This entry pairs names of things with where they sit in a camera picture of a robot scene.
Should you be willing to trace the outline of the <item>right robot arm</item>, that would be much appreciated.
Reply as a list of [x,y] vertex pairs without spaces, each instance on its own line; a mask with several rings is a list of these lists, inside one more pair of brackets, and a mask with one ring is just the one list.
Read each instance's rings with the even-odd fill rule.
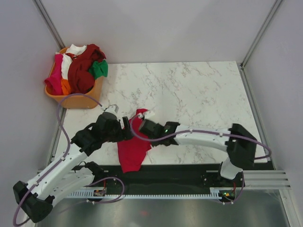
[[196,145],[227,153],[217,174],[217,181],[222,186],[228,186],[238,173],[254,166],[256,138],[238,123],[226,129],[202,130],[178,122],[160,125],[143,120],[139,132],[147,136],[153,146]]

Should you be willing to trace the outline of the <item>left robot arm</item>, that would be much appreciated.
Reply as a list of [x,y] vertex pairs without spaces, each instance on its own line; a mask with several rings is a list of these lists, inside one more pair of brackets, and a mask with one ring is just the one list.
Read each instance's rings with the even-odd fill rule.
[[13,186],[18,207],[27,219],[38,223],[67,195],[84,187],[99,186],[106,181],[103,169],[95,162],[88,162],[78,172],[71,170],[99,150],[104,143],[121,142],[133,137],[129,119],[117,119],[116,113],[106,109],[98,118],[67,139],[67,149],[43,171],[27,182],[18,181]]

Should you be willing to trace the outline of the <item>crimson pink t shirt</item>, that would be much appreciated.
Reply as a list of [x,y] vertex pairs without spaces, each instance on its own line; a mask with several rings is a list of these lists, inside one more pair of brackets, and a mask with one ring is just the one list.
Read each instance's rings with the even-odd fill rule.
[[118,159],[123,173],[137,172],[141,168],[151,143],[133,136],[130,140],[117,143]]

